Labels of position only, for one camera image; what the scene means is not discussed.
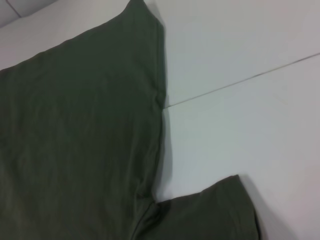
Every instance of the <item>t-shirt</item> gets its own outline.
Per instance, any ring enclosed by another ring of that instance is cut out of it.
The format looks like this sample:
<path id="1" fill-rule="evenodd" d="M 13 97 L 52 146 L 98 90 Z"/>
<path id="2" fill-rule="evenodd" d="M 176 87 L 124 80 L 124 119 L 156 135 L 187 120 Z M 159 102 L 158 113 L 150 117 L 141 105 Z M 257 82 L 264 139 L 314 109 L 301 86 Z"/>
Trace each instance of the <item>t-shirt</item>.
<path id="1" fill-rule="evenodd" d="M 0 71 L 0 239 L 259 239 L 238 176 L 155 202 L 164 62 L 163 26 L 131 0 Z"/>

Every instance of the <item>white surface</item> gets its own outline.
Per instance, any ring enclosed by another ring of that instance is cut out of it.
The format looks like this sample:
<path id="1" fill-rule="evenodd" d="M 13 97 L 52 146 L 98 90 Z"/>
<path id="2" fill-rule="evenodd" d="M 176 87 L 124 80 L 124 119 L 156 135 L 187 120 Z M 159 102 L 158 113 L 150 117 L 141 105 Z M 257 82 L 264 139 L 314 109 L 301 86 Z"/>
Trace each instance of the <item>white surface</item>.
<path id="1" fill-rule="evenodd" d="M 22 17 L 31 15 L 55 1 L 56 0 L 9 0 L 10 4 Z"/>
<path id="2" fill-rule="evenodd" d="M 319 240 L 320 57 L 165 110 L 157 199 L 240 174 L 269 240 Z"/>
<path id="3" fill-rule="evenodd" d="M 166 27 L 168 104 L 320 52 L 317 0 L 145 0 Z M 128 0 L 58 0 L 0 29 L 0 69 L 115 17 Z"/>
<path id="4" fill-rule="evenodd" d="M 0 28 L 18 18 L 18 15 L 7 5 L 6 0 L 0 0 Z"/>

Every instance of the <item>olive green shirt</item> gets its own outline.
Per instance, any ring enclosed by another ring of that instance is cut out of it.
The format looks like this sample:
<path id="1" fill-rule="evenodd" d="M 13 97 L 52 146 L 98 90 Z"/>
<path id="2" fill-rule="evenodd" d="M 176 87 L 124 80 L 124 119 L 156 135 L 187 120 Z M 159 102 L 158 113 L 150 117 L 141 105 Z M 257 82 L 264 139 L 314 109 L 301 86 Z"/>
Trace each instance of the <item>olive green shirt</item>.
<path id="1" fill-rule="evenodd" d="M 164 28 L 142 0 L 0 71 L 0 239 L 257 240 L 238 176 L 155 203 Z"/>

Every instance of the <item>shirt sleeve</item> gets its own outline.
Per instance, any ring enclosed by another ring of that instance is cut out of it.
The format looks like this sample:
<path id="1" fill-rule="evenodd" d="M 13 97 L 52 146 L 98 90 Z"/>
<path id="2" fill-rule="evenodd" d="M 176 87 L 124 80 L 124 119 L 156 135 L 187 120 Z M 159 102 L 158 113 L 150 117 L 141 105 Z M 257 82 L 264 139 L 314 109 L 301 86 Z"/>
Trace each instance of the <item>shirt sleeve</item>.
<path id="1" fill-rule="evenodd" d="M 254 206 L 238 175 L 204 191 L 153 203 L 133 239 L 259 240 Z"/>

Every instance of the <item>gray line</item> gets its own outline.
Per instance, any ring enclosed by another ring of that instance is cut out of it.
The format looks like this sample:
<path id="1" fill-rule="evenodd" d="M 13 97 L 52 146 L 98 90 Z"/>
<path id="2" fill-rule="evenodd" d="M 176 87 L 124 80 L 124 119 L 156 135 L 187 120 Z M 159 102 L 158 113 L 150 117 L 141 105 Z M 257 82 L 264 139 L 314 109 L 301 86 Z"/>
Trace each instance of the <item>gray line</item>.
<path id="1" fill-rule="evenodd" d="M 299 60 L 293 61 L 293 62 L 291 62 L 291 63 L 288 63 L 288 64 L 285 64 L 285 65 L 282 65 L 282 66 L 273 68 L 273 69 L 271 69 L 271 70 L 264 71 L 264 72 L 262 72 L 262 73 L 256 74 L 256 75 L 251 76 L 251 77 L 248 77 L 248 78 L 246 78 L 246 79 L 243 79 L 243 80 L 241 80 L 241 81 L 237 81 L 237 82 L 235 82 L 235 83 L 231 83 L 231 84 L 229 84 L 229 85 L 227 85 L 227 86 L 223 86 L 223 87 L 220 87 L 220 88 L 218 88 L 218 89 L 215 89 L 215 90 L 212 90 L 212 91 L 203 93 L 203 94 L 201 94 L 201 95 L 199 95 L 199 96 L 191 97 L 191 98 L 189 98 L 189 99 L 180 101 L 180 102 L 175 103 L 175 104 L 173 104 L 173 105 L 169 105 L 169 106 L 167 106 L 167 107 L 164 108 L 164 109 L 168 109 L 168 108 L 171 108 L 171 107 L 173 107 L 173 106 L 175 106 L 175 105 L 182 104 L 182 103 L 185 103 L 185 102 L 187 102 L 187 101 L 191 101 L 191 100 L 193 100 L 193 99 L 200 98 L 200 97 L 202 97 L 202 96 L 204 96 L 204 95 L 207 95 L 207 94 L 212 94 L 212 93 L 214 93 L 214 92 L 216 92 L 216 91 L 219 91 L 219 90 L 222 90 L 222 89 L 231 87 L 231 86 L 236 85 L 236 84 L 243 83 L 243 82 L 245 82 L 245 81 L 247 81 L 247 80 L 250 80 L 250 79 L 259 77 L 259 76 L 264 75 L 264 74 L 271 73 L 271 72 L 273 72 L 273 71 L 276 71 L 276 70 L 279 70 L 279 69 L 288 67 L 288 66 L 290 66 L 290 65 L 293 65 L 293 64 L 302 62 L 302 61 L 307 60 L 307 59 L 311 59 L 311 58 L 317 57 L 317 56 L 319 56 L 319 55 L 320 55 L 320 52 L 318 52 L 318 53 L 316 53 L 316 54 L 313 54 L 313 55 L 311 55 L 311 56 L 307 56 L 307 57 L 301 58 L 301 59 L 299 59 Z"/>
<path id="2" fill-rule="evenodd" d="M 17 12 L 17 10 L 14 8 L 14 6 L 11 5 L 9 0 L 5 0 L 5 2 L 9 5 L 9 7 L 15 12 L 15 14 L 18 15 L 19 18 L 22 18 L 21 15 Z"/>

